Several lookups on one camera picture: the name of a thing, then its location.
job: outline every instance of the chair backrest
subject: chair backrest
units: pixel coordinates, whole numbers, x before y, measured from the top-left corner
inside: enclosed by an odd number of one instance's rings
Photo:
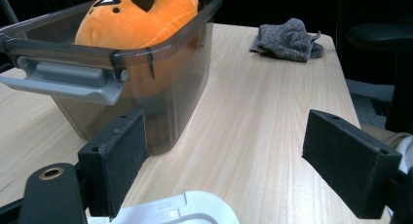
[[[89,1],[93,0],[0,0],[0,27]],[[12,67],[7,55],[0,53],[0,73]]]

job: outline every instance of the gray sock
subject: gray sock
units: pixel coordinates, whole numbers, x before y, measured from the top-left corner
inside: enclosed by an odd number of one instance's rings
[[[300,19],[290,19],[281,25],[260,25],[249,49],[264,56],[306,62],[323,55],[322,45],[315,43],[319,37],[320,33],[308,34]]]

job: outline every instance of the white plastic part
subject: white plastic part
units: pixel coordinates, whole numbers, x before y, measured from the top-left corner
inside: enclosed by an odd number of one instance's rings
[[[403,156],[398,169],[404,173],[408,173],[409,169],[413,167],[413,165],[411,165],[411,157],[413,157],[413,135],[405,137],[401,140],[395,148],[395,151],[399,152]]]
[[[88,217],[91,224],[239,224],[235,212],[211,193],[189,191],[155,202],[121,208],[112,221],[108,217]]]

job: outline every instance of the wooden table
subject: wooden table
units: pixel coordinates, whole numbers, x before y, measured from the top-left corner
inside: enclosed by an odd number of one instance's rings
[[[359,126],[330,37],[307,63],[250,53],[257,28],[215,24],[206,88],[174,148],[150,157],[124,206],[203,190],[242,223],[389,223],[359,220],[301,158],[308,113]],[[16,76],[12,70],[8,75]],[[23,195],[26,178],[77,162],[86,143],[46,95],[0,85],[0,205]]]

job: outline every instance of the orange plush toy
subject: orange plush toy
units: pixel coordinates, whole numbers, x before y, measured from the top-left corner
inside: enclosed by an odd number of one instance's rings
[[[167,40],[198,13],[198,0],[97,0],[84,17],[75,44],[118,50]]]

